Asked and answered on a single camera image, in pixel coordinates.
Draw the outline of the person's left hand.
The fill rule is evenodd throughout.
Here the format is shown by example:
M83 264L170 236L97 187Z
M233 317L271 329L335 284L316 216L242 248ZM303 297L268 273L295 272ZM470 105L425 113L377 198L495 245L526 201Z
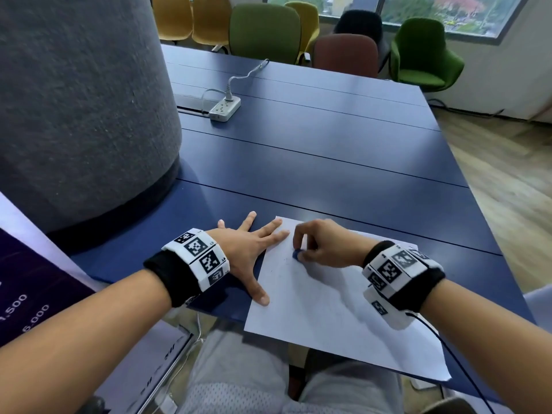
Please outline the person's left hand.
M259 238L251 232L253 222L257 217L251 211L238 229L210 229L209 234L221 247L230 263L230 272L240 282L244 271L253 271L257 258L269 247L281 243L289 236L288 230L275 230L264 238Z

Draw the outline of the person's right hand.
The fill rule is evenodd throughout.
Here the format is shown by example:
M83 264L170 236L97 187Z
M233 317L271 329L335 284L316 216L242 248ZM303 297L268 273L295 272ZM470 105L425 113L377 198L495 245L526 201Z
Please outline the person's right hand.
M378 243L376 239L350 231L331 219L300 223L296 225L293 236L294 249L319 249L321 261L316 264L334 268L363 267L366 256Z

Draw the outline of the white paper sheet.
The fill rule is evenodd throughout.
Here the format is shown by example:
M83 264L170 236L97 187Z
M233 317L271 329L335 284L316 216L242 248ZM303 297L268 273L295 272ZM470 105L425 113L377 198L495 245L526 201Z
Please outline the white paper sheet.
M267 249L258 282L270 303L252 302L244 330L382 367L428 382L452 377L437 332L380 296L358 267L302 264L293 257L300 221L281 217L284 241Z

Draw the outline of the person's right forearm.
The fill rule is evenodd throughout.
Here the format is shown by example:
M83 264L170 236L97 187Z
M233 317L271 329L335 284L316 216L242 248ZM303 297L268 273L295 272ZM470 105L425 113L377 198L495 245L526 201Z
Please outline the person's right forearm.
M450 280L420 313L515 414L552 414L552 334Z

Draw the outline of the person's left forearm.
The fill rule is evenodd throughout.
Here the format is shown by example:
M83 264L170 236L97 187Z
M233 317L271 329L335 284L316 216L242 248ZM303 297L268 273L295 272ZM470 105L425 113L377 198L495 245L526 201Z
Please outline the person's left forearm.
M75 414L172 308L138 271L0 348L0 414Z

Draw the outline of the white marker wrist tracker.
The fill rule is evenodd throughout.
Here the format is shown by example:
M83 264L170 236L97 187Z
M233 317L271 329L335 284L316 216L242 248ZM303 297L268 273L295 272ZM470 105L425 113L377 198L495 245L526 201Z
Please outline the white marker wrist tracker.
M397 331L410 326L430 292L445 279L440 264L391 241L369 252L362 273L369 281L365 299Z
M162 247L175 253L191 269L201 292L230 272L230 263L220 245L204 230L190 229Z

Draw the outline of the grey mesh shorts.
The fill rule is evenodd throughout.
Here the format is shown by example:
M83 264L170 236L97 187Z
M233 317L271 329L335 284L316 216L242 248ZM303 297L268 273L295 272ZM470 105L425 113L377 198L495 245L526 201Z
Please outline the grey mesh shorts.
M289 345L217 320L204 341L177 414L404 414L401 378L310 349L306 385L288 396Z

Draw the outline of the white power strip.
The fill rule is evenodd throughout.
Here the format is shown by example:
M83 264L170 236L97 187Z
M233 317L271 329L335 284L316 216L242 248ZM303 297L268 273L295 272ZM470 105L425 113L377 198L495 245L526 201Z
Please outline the white power strip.
M236 111L241 106L239 97L231 97L231 99L221 99L208 113L208 118L216 122L228 122L233 117Z

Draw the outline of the grey fabric round pillar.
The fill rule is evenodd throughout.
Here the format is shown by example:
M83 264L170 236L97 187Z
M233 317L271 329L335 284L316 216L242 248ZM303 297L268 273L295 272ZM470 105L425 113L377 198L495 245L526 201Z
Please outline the grey fabric round pillar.
M0 192L66 254L164 200L181 131L150 0L0 0Z

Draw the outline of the brown red chair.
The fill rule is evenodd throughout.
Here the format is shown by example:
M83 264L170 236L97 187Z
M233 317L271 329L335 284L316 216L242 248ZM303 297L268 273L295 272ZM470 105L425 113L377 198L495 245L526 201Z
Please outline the brown red chair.
M375 41L362 34L327 34L314 41L311 67L377 78L379 54Z

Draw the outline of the purple and white banner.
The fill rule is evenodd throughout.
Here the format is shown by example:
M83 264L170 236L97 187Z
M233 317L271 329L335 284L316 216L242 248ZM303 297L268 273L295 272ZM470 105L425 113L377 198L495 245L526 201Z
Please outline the purple and white banner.
M0 192L0 347L102 288ZM170 377L190 339L159 321L81 412L177 414Z

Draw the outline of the green chair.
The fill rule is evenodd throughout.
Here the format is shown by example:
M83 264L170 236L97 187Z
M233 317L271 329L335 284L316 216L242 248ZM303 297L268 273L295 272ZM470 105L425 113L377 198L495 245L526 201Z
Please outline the green chair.
M301 20L291 7L274 4L239 4L229 24L231 55L284 64L300 56Z

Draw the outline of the yellow chair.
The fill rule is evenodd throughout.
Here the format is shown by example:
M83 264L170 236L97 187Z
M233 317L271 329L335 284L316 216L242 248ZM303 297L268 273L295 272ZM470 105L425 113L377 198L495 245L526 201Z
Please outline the yellow chair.
M295 64L308 61L312 45L320 33L319 11L317 7L306 1L288 1L285 6L294 9L301 21L300 52Z
M192 39L201 45L221 49L228 55L229 25L232 13L230 0L192 0Z
M193 33L193 12L190 0L151 0L158 35L161 41L175 45Z

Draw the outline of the black chair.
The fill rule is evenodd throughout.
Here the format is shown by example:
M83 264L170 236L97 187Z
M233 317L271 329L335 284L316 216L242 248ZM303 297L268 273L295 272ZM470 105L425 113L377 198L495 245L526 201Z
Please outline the black chair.
M348 10L341 15L333 34L359 34L371 38L377 46L379 71L383 70L390 56L390 46L384 37L383 20L378 13Z

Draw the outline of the window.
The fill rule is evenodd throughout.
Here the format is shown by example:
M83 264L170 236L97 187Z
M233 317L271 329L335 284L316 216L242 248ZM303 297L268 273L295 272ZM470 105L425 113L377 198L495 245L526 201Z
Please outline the window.
M365 10L380 15L384 29L395 31L410 18L440 21L447 34L497 41L503 37L528 0L262 0L285 4L307 1L319 16L337 22L346 11Z

